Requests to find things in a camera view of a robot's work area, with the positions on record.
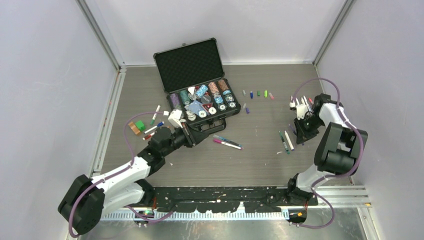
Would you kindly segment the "dark purple marker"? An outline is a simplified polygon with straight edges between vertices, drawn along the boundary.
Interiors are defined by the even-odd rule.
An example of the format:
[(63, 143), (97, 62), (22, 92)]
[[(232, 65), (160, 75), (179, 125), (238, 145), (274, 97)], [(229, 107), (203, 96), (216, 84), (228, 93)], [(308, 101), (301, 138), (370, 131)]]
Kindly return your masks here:
[(296, 136), (297, 135), (297, 131), (295, 130), (295, 128), (291, 124), (289, 124), (288, 126), (291, 129), (291, 131), (293, 132), (293, 134)]

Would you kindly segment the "magenta cap white marker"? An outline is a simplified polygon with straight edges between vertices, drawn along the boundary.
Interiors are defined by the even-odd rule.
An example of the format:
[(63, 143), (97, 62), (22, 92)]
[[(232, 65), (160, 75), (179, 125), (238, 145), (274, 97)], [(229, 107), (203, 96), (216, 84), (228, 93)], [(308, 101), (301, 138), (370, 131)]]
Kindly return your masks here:
[(238, 145), (234, 145), (234, 144), (231, 144), (231, 143), (222, 141), (222, 140), (217, 139), (217, 138), (214, 138), (213, 141), (215, 143), (217, 143), (217, 144), (222, 144), (222, 145), (225, 145), (225, 146), (228, 146), (228, 147), (231, 147), (231, 148), (235, 148), (235, 149), (238, 149), (238, 150), (242, 150), (243, 149), (242, 147), (240, 147)]

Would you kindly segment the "light blue marker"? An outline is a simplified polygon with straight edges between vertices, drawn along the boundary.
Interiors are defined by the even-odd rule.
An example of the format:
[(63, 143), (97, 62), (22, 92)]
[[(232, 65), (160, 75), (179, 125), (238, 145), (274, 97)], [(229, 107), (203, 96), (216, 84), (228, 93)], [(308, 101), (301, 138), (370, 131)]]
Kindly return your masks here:
[(234, 142), (232, 140), (229, 140), (229, 139), (227, 139), (225, 137), (222, 137), (222, 136), (219, 136), (219, 135), (216, 135), (216, 134), (214, 134), (213, 137), (216, 138), (216, 139), (219, 139), (221, 141), (225, 141), (225, 142), (227, 142), (229, 144), (232, 144), (232, 145), (235, 145), (235, 146), (238, 146), (238, 147), (241, 147), (241, 148), (243, 147), (241, 144), (236, 143), (236, 142)]

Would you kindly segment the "purple cap white marker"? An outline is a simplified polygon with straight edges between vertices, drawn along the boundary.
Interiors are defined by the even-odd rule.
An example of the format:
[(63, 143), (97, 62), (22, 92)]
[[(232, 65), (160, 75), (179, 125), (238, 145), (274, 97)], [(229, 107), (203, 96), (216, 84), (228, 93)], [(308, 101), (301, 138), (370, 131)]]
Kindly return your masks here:
[(288, 145), (289, 145), (290, 150), (293, 152), (295, 150), (295, 148), (294, 148), (294, 145), (293, 145), (293, 143), (291, 141), (291, 138), (290, 138), (290, 136), (289, 136), (289, 134), (288, 134), (288, 132), (286, 130), (284, 131), (284, 135), (285, 135), (285, 137), (287, 139), (287, 142), (288, 142)]

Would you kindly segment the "dark green marker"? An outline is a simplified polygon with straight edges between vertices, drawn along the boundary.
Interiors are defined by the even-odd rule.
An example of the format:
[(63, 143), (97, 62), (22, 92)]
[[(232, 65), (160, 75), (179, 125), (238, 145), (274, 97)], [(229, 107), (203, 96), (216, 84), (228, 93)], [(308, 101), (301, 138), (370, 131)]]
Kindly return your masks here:
[(286, 141), (285, 141), (285, 139), (284, 139), (283, 133), (282, 133), (281, 131), (278, 131), (278, 133), (279, 133), (279, 137), (280, 137), (280, 139), (281, 139), (281, 141), (282, 141), (282, 144), (283, 144), (284, 150), (285, 150), (285, 152), (289, 155), (289, 154), (290, 154), (290, 149), (289, 149), (289, 147), (287, 146), (287, 143), (286, 143)]

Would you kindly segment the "lime green cap marker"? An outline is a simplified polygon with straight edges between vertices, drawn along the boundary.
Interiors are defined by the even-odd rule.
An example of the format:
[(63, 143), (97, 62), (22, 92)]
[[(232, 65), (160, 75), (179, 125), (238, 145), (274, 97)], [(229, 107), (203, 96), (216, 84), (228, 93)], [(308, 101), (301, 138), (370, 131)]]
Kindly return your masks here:
[(310, 105), (309, 105), (309, 103), (308, 103), (308, 99), (306, 98), (306, 96), (305, 96), (305, 95), (302, 97), (302, 99), (303, 99), (304, 104), (306, 105), (306, 107), (307, 107), (308, 111), (309, 111), (309, 112), (312, 112), (312, 109), (311, 109), (311, 107), (310, 107)]

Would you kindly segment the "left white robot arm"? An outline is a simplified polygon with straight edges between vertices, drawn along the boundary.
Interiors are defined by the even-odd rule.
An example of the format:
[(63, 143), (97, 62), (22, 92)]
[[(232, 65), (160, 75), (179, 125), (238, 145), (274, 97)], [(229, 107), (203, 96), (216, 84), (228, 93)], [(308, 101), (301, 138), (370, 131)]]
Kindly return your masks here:
[(75, 178), (57, 211), (68, 222), (74, 238), (90, 232), (101, 220), (131, 204), (148, 207), (154, 199), (153, 187), (146, 178), (165, 165), (165, 157), (181, 147), (192, 148), (209, 134), (186, 124), (171, 131), (159, 127), (147, 146), (125, 163), (95, 177), (82, 174)]

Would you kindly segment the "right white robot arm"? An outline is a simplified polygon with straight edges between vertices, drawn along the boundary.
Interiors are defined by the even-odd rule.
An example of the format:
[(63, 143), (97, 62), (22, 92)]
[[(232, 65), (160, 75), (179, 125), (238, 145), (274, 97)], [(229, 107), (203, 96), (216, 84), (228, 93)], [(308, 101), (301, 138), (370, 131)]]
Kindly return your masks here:
[(357, 129), (344, 114), (342, 104), (321, 93), (314, 98), (313, 105), (291, 104), (296, 111), (294, 119), (296, 144), (301, 145), (325, 132), (316, 149), (313, 164), (304, 172), (297, 173), (287, 183), (285, 198), (291, 205), (306, 204), (314, 190), (330, 178), (351, 176), (360, 152), (364, 149), (368, 133)]

